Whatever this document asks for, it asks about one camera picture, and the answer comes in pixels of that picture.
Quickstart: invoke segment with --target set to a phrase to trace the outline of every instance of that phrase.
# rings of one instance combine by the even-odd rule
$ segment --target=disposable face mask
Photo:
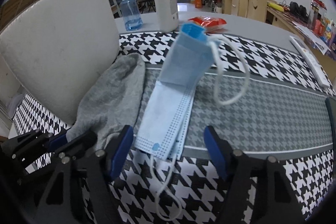
[[[223,74],[223,64],[219,57],[218,46],[223,41],[232,47],[246,71],[242,90],[226,102],[219,99],[218,83]],[[171,172],[168,173],[160,191],[157,192],[155,202],[158,205],[160,193],[165,190],[176,201],[179,208],[178,215],[182,211],[181,203],[170,192],[167,185],[178,153],[182,153],[190,118],[188,107],[190,106],[189,110],[191,111],[196,85],[214,62],[218,71],[214,87],[215,102],[219,106],[236,102],[244,95],[248,86],[249,69],[246,61],[226,37],[222,35],[207,37],[202,27],[193,23],[184,24],[167,54],[134,143],[136,148],[151,154],[151,162],[154,162],[154,156],[161,160],[166,160],[169,154],[172,157]],[[166,221],[178,217],[177,215],[174,218],[166,218],[158,210],[157,214]]]

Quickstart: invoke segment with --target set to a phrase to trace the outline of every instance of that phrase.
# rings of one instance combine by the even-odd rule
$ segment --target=screw
[[[105,155],[105,151],[102,150],[102,149],[100,149],[100,150],[97,150],[97,151],[95,152],[95,154],[96,154],[96,156],[99,158],[99,157],[102,157],[102,156]]]
[[[64,158],[64,157],[65,157],[65,153],[64,153],[64,152],[59,153],[59,154],[58,154],[58,157],[59,157],[60,159]]]
[[[63,163],[63,164],[67,164],[69,161],[70,161],[70,158],[69,158],[69,157],[64,157],[64,158],[62,159],[62,163]]]
[[[242,152],[242,150],[240,150],[240,149],[235,149],[235,150],[233,150],[233,155],[235,155],[236,157],[240,157],[242,154],[243,154],[243,152]]]
[[[267,159],[271,163],[276,163],[278,161],[277,158],[274,156],[268,156]]]

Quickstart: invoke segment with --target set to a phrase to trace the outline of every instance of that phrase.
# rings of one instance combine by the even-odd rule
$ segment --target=water bottle
[[[120,10],[126,30],[131,31],[141,28],[142,19],[136,0],[122,0]]]

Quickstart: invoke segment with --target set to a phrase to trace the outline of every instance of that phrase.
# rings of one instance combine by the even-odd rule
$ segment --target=red snack package
[[[194,17],[189,19],[188,21],[192,21],[197,25],[205,28],[206,32],[215,32],[220,30],[226,24],[226,21],[222,18],[214,18],[214,17]]]

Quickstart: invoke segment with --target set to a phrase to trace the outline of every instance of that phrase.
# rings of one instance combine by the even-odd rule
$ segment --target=mask ear loop
[[[222,79],[222,75],[223,75],[223,69],[224,69],[223,62],[221,61],[221,58],[219,57],[217,44],[214,41],[208,42],[209,46],[211,47],[213,58],[217,65],[217,77],[216,77],[216,83],[215,83],[214,90],[213,90],[213,98],[215,102],[220,106],[230,105],[230,104],[237,102],[243,95],[245,95],[247,91],[247,87],[249,85],[249,80],[250,80],[250,69],[246,63],[245,58],[241,55],[240,51],[232,44],[232,42],[229,39],[227,39],[226,37],[222,35],[212,35],[211,39],[220,40],[228,44],[232,48],[232,50],[235,52],[235,54],[238,56],[238,58],[240,59],[245,69],[245,81],[244,81],[243,87],[241,88],[240,92],[236,94],[236,96],[234,96],[233,98],[227,101],[221,101],[219,99],[219,81]]]
[[[154,156],[151,155],[151,162],[150,162],[150,172],[151,172],[151,175],[152,175],[152,178],[153,179],[156,179],[158,183],[162,184],[162,186],[160,187],[160,189],[157,191],[156,195],[155,195],[155,209],[156,209],[156,213],[157,213],[157,216],[159,218],[161,218],[162,220],[164,221],[173,221],[175,220],[176,218],[179,217],[179,215],[182,213],[182,204],[181,204],[181,201],[172,194],[172,192],[169,190],[168,188],[168,184],[169,184],[169,181],[171,179],[171,176],[173,174],[173,170],[175,168],[175,162],[176,162],[176,158],[177,158],[177,155],[175,155],[174,158],[172,158],[172,161],[170,163],[170,168],[169,168],[169,172],[168,172],[168,175],[166,177],[166,180],[162,183],[160,182],[160,180],[156,177],[156,175],[154,174]],[[177,206],[178,206],[178,211],[177,211],[177,214],[172,217],[172,218],[167,218],[167,217],[164,217],[163,215],[161,215],[159,209],[160,209],[160,206],[159,206],[159,201],[160,201],[160,195],[163,191],[166,191],[166,193],[176,202]]]

